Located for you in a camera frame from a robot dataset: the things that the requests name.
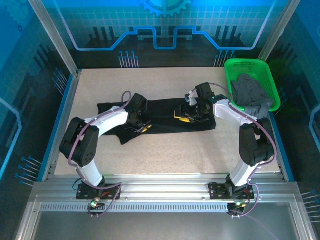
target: transparent wall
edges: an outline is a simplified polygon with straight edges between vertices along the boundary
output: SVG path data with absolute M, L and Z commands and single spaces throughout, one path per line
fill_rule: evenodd
M 0 1 L 0 22 L 0 239 L 9 240 L 39 169 L 22 157 L 41 165 L 70 73 L 28 1 Z
M 288 0 L 45 0 L 79 68 L 257 58 Z
M 275 113 L 295 179 L 320 182 L 320 2 L 301 0 L 268 63 L 279 89 Z

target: black garment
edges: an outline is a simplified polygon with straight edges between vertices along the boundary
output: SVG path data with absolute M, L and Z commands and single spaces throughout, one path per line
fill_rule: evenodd
M 150 120 L 152 127 L 143 134 L 176 134 L 186 132 L 202 132 L 216 128 L 215 119 L 205 122 L 188 123 L 174 118 L 174 111 L 177 106 L 187 104 L 184 98 L 163 99 L 148 101 L 146 114 Z M 123 103 L 99 103 L 99 114 L 111 109 L 113 106 L 122 106 Z M 139 134 L 126 129 L 124 125 L 117 126 L 106 132 L 104 135 L 116 135 L 121 142 L 121 145 L 126 144 L 130 140 L 139 136 Z
M 244 107 L 244 112 L 258 119 L 268 116 L 274 100 L 269 98 L 260 82 L 248 74 L 240 74 L 238 81 L 231 82 L 234 102 Z

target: gray cloth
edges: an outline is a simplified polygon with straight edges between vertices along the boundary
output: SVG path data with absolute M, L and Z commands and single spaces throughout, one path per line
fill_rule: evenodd
M 231 87 L 234 102 L 244 107 L 244 112 L 258 119 L 267 117 L 274 100 L 268 97 L 260 82 L 248 74 L 240 74 Z

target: green plastic basket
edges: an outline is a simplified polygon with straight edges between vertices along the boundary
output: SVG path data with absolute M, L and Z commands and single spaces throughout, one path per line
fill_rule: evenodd
M 279 109 L 281 105 L 280 97 L 274 78 L 272 77 L 268 64 L 259 59 L 229 59 L 224 64 L 226 79 L 228 82 L 229 91 L 232 93 L 231 81 L 238 81 L 240 74 L 249 74 L 250 77 L 259 81 L 262 87 L 265 89 L 269 98 L 274 100 L 274 103 L 270 107 L 269 111 L 274 112 Z M 244 107 L 238 106 L 234 101 L 232 103 L 239 107 L 241 110 L 245 110 Z

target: wire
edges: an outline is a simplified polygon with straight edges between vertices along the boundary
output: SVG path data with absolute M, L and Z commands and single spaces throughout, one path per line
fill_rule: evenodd
M 237 214 L 241 214 L 241 212 L 236 211 L 236 210 L 231 210 L 231 212 L 237 213 Z M 250 218 L 251 220 L 255 221 L 257 224 L 261 225 L 261 227 L 263 227 L 274 239 L 276 240 L 280 240 L 279 238 L 277 238 L 272 231 L 269 230 L 269 228 L 266 227 L 266 225 L 264 225 L 261 221 L 259 221 L 258 219 L 254 218 L 253 216 L 246 216 L 248 218 Z
M 104 215 L 110 208 L 111 208 L 111 205 L 113 204 L 113 202 L 115 201 L 115 199 L 117 198 L 119 192 L 120 192 L 120 189 L 122 187 L 122 182 L 120 183 L 117 183 L 117 184 L 114 184 L 114 185 L 111 185 L 111 186 L 106 186 L 106 187 L 99 187 L 99 186 L 94 186 L 92 185 L 90 182 L 88 182 L 85 178 L 85 176 L 81 173 L 81 171 L 79 170 L 79 165 L 76 164 L 76 163 L 72 163 L 72 157 L 75 153 L 75 150 L 76 150 L 76 147 L 81 139 L 81 137 L 84 135 L 85 131 L 88 129 L 88 127 L 90 125 L 92 125 L 93 123 L 95 123 L 98 119 L 104 117 L 104 116 L 107 116 L 109 114 L 112 114 L 112 113 L 116 113 L 116 112 L 119 112 L 120 110 L 124 109 L 126 106 L 128 106 L 128 104 L 130 103 L 131 99 L 132 99 L 132 94 L 130 91 L 125 91 L 122 96 L 121 96 L 121 101 L 124 102 L 124 96 L 126 94 L 129 94 L 129 99 L 128 101 L 121 107 L 115 109 L 115 110 L 109 110 L 109 111 L 106 111 L 100 115 L 98 115 L 97 117 L 95 117 L 94 119 L 92 119 L 90 122 L 88 122 L 84 127 L 83 129 L 80 131 L 79 135 L 77 136 L 73 146 L 72 146 L 72 149 L 70 151 L 70 154 L 69 154 L 69 157 L 68 157 L 68 164 L 72 167 L 75 167 L 76 169 L 76 172 L 78 173 L 78 175 L 81 177 L 82 181 L 87 184 L 88 186 L 94 188 L 94 189 L 98 189 L 98 190 L 107 190 L 107 189 L 112 189 L 112 188 L 115 188 L 115 187 L 119 187 L 118 191 L 116 192 L 116 194 L 114 195 L 114 198 L 111 202 L 111 204 L 109 205 L 109 207 L 103 212 L 100 214 L 101 215 Z
M 73 183 L 72 185 L 72 189 L 75 190 L 75 191 L 78 191 L 77 189 L 75 189 L 75 185 L 77 184 L 77 182 L 79 182 L 82 178 L 79 178 L 77 180 L 75 180 L 75 182 Z
M 230 95 L 230 99 L 229 99 L 229 103 L 228 103 L 228 106 L 234 111 L 236 112 L 237 114 L 239 114 L 240 116 L 250 120 L 251 122 L 253 122 L 259 129 L 262 130 L 262 132 L 266 135 L 266 137 L 269 139 L 272 147 L 273 147 L 273 158 L 270 160 L 270 161 L 267 161 L 267 162 L 264 162 L 264 163 L 259 163 L 256 168 L 252 171 L 252 173 L 250 174 L 250 176 L 248 177 L 248 180 L 247 180 L 247 183 L 248 185 L 251 185 L 251 186 L 255 186 L 256 187 L 256 190 L 257 190 L 257 196 L 256 196 L 256 199 L 255 199 L 255 202 L 253 204 L 253 207 L 246 213 L 243 213 L 241 214 L 239 217 L 244 217 L 244 216 L 248 216 L 249 213 L 251 213 L 254 208 L 257 206 L 258 204 L 258 200 L 260 198 L 260 192 L 259 192 L 259 188 L 258 188 L 258 185 L 255 184 L 255 183 L 251 183 L 251 178 L 253 177 L 253 175 L 257 172 L 258 170 L 258 167 L 261 167 L 261 166 L 265 166 L 265 165 L 269 165 L 271 163 L 274 162 L 274 160 L 277 158 L 277 155 L 278 155 L 278 151 L 277 151 L 277 147 L 276 147 L 276 144 L 275 144 L 275 141 L 272 139 L 271 135 L 267 132 L 267 130 L 261 126 L 260 123 L 258 123 L 256 120 L 254 120 L 252 117 L 248 116 L 247 114 L 245 114 L 244 112 L 236 109 L 235 107 L 233 107 L 232 105 L 232 99 L 233 99 L 233 95 L 231 92 L 229 92 L 228 89 L 226 89 L 224 86 L 221 86 L 217 83 L 213 83 L 213 82 L 209 82 L 210 85 L 213 85 L 213 86 L 217 86 L 221 89 L 223 89 L 224 91 L 226 91 L 229 95 Z

